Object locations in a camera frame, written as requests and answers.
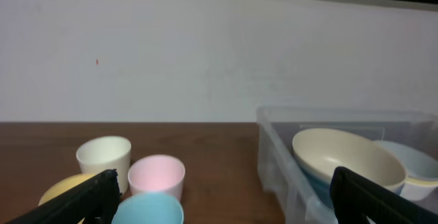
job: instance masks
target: clear plastic bin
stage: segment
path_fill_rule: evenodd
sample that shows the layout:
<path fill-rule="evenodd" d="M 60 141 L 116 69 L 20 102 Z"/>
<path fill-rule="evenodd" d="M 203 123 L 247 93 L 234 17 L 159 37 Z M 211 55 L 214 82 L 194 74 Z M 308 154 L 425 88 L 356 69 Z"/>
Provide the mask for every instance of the clear plastic bin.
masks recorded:
<path fill-rule="evenodd" d="M 263 107 L 259 124 L 258 173 L 267 192 L 274 192 L 286 224 L 335 224 L 333 211 L 313 191 L 292 157 L 292 138 L 303 129 L 327 127 L 369 138 L 400 142 L 434 158 L 438 156 L 438 117 L 418 112 L 323 108 Z M 438 213 L 438 191 L 421 202 Z"/>

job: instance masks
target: white wall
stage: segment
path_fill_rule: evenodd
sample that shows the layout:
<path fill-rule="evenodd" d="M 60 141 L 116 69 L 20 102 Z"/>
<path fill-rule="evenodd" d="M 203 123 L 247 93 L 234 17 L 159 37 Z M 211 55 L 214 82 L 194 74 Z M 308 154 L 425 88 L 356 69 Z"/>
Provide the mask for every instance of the white wall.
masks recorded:
<path fill-rule="evenodd" d="M 254 121 L 263 104 L 438 114 L 437 71 L 438 12 L 0 0 L 0 121 Z"/>

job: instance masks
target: cup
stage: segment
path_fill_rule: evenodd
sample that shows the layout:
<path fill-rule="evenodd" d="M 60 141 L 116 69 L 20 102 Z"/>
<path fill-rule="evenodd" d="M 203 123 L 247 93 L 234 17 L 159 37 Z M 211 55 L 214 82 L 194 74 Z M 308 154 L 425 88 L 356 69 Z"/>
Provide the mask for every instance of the cup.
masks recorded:
<path fill-rule="evenodd" d="M 151 155 L 138 160 L 128 172 L 132 195 L 164 192 L 181 199 L 184 164 L 170 155 Z"/>
<path fill-rule="evenodd" d="M 71 188 L 81 184 L 82 182 L 86 181 L 87 179 L 90 179 L 93 176 L 94 174 L 79 174 L 61 180 L 57 184 L 50 187 L 46 191 L 46 193 L 43 194 L 43 196 L 40 199 L 40 202 L 38 203 L 38 206 L 52 200 L 53 198 L 61 195 L 67 190 L 70 190 Z"/>
<path fill-rule="evenodd" d="M 131 143 L 121 136 L 104 136 L 90 140 L 76 151 L 82 173 L 100 173 L 106 169 L 117 170 L 120 192 L 128 189 L 128 170 L 131 159 Z"/>
<path fill-rule="evenodd" d="M 112 224 L 182 224 L 183 221 L 183 207 L 178 200 L 162 192 L 153 192 L 123 201 Z"/>

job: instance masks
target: yellow bowl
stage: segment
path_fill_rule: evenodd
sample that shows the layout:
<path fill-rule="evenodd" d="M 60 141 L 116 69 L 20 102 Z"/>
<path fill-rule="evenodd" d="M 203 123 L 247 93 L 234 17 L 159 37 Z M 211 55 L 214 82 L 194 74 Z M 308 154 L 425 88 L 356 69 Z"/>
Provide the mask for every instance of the yellow bowl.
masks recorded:
<path fill-rule="evenodd" d="M 61 180 L 56 185 L 50 187 L 50 189 L 48 189 L 46 193 L 43 194 L 40 199 L 40 203 L 38 203 L 38 206 L 49 200 L 52 200 L 53 198 L 61 195 L 67 190 L 70 190 L 71 188 L 79 185 L 80 183 L 86 181 L 87 179 L 90 179 L 93 176 L 94 174 L 79 174 Z"/>

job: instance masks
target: blue bowl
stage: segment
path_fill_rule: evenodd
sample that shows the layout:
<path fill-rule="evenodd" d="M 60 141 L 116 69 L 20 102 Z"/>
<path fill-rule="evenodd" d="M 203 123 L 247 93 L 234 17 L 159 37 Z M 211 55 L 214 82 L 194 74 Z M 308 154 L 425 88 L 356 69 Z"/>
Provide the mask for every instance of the blue bowl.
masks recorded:
<path fill-rule="evenodd" d="M 319 179 L 317 176 L 310 173 L 309 171 L 307 171 L 301 166 L 300 169 L 304 174 L 304 176 L 307 178 L 307 181 L 309 181 L 309 184 L 315 191 L 316 195 L 320 198 L 321 202 L 325 204 L 325 206 L 329 207 L 330 209 L 334 209 L 333 202 L 331 201 L 331 197 L 330 197 L 330 184 Z"/>
<path fill-rule="evenodd" d="M 160 192 L 135 195 L 123 201 L 112 224 L 183 224 L 184 212 L 179 201 Z"/>

